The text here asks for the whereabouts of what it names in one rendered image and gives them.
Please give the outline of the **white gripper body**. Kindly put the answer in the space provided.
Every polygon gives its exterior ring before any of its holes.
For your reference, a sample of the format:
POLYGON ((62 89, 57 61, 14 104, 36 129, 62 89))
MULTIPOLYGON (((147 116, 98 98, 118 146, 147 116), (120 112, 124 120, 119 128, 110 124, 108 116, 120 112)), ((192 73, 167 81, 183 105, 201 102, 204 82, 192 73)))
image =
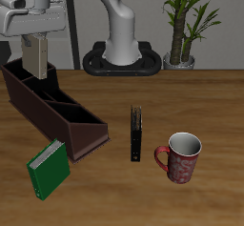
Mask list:
POLYGON ((12 37, 21 34, 61 31, 66 27, 65 10, 52 5, 43 14, 29 14, 28 10, 0 7, 0 34, 12 37))

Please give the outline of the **green book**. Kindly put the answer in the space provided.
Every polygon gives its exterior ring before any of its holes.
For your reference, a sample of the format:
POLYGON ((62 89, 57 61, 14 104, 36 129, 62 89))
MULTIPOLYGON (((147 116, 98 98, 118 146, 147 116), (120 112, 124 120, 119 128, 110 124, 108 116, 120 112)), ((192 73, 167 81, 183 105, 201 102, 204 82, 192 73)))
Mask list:
POLYGON ((65 143, 55 138, 27 169, 36 197, 45 200, 71 173, 65 143))

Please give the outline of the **dark brown desk caddy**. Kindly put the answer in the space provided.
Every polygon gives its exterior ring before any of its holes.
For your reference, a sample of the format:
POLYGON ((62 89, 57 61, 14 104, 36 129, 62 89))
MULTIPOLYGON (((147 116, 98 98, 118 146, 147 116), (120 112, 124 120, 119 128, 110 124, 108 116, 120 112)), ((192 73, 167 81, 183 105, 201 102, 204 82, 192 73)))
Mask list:
POLYGON ((108 124, 59 88, 54 65, 48 65, 42 80, 24 70, 21 59, 1 69, 11 105, 48 140, 63 142, 72 163, 110 141, 108 124))

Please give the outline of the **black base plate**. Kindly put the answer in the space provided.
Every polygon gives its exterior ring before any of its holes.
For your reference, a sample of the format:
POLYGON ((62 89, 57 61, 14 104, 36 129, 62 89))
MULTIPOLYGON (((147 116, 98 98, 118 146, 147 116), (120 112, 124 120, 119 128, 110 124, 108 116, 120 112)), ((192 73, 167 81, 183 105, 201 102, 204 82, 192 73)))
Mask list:
POLYGON ((105 42, 96 42, 92 50, 83 58, 83 69, 94 76, 150 76, 161 70, 161 57, 152 50, 147 41, 138 42, 142 57, 128 66, 116 66, 102 57, 105 51, 105 42))

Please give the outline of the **green pot plant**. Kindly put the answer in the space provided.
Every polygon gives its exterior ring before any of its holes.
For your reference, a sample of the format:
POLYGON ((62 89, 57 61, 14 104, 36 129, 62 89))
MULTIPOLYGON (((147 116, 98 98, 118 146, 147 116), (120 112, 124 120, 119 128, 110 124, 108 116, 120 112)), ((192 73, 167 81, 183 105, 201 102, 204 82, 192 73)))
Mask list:
POLYGON ((207 28, 219 25, 220 21, 214 21, 218 9, 213 10, 206 18, 203 18, 209 5, 194 7, 200 0, 167 0, 164 7, 169 5, 172 12, 168 11, 171 19, 169 24, 173 27, 173 41, 171 51, 163 57, 165 70, 192 70, 195 59, 190 55, 194 40, 204 39, 201 33, 207 28))

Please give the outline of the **pale yellow book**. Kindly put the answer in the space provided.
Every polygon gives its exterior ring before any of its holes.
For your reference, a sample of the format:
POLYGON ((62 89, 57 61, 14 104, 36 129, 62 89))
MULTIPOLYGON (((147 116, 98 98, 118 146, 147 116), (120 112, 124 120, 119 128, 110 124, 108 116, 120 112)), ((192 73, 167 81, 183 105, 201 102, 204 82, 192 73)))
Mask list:
POLYGON ((38 79, 47 77, 48 39, 43 39, 39 33, 28 34, 31 47, 25 47, 22 38, 22 66, 38 79))

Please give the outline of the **red patterned mug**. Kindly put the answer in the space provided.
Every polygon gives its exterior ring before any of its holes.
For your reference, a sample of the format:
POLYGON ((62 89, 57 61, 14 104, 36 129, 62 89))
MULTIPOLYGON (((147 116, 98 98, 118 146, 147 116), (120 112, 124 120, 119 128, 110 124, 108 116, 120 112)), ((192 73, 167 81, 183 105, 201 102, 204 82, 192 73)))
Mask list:
POLYGON ((177 184, 184 184, 191 180, 201 149, 201 141, 195 135, 176 133, 170 137, 168 147, 160 146, 155 149, 154 159, 167 173, 169 180, 177 184), (168 155, 167 165, 159 160, 160 153, 168 155))

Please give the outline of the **dark grey vertical post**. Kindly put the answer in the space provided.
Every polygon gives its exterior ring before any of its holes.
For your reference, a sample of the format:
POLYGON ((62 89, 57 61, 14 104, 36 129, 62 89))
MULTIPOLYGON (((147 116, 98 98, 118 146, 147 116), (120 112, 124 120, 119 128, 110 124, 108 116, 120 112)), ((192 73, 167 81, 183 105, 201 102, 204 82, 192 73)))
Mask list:
POLYGON ((69 21, 70 39, 71 39, 71 55, 72 55, 73 68, 75 70, 79 70, 80 57, 79 57, 79 46, 78 46, 74 1, 66 0, 66 4, 67 4, 67 13, 68 13, 68 21, 69 21))

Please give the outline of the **black book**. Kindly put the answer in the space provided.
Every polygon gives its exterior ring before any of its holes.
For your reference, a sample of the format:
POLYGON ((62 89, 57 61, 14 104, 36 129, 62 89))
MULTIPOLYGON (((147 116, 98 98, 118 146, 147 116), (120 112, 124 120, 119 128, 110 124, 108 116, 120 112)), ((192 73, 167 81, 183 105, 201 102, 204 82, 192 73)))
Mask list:
POLYGON ((140 107, 131 107, 131 161, 140 161, 142 114, 140 107))

